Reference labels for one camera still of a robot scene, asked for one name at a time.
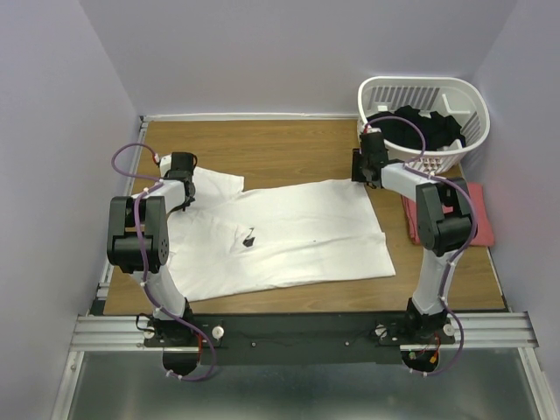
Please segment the white printed t-shirt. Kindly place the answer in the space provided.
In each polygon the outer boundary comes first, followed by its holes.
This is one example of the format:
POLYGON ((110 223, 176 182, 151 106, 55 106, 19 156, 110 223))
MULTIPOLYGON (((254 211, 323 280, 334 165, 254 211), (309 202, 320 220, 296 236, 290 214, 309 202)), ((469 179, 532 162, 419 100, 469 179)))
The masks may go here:
POLYGON ((191 301, 396 270, 365 188, 349 179, 247 191, 244 179, 194 172, 195 201, 169 216, 167 267, 191 301))

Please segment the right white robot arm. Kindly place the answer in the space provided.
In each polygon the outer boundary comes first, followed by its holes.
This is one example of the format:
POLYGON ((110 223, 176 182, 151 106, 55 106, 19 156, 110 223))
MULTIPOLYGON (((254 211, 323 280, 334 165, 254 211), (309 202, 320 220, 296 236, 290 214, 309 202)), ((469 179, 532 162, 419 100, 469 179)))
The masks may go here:
POLYGON ((478 229, 467 184, 389 158, 379 130, 360 135, 360 147, 353 150, 352 181, 399 193, 416 204, 423 261, 400 332, 412 342, 423 342, 446 324, 456 264, 478 229))

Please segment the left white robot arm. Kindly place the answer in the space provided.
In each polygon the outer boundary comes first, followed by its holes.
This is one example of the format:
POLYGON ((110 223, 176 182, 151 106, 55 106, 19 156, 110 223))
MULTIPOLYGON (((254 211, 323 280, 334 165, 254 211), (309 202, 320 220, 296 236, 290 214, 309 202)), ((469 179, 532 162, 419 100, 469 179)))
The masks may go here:
POLYGON ((190 152, 152 155, 160 176, 154 185, 132 196, 116 196, 109 204, 107 256, 111 265, 131 275, 151 305, 146 337, 161 345, 201 344, 193 312, 168 268, 171 241, 168 216, 193 202, 197 157, 190 152))

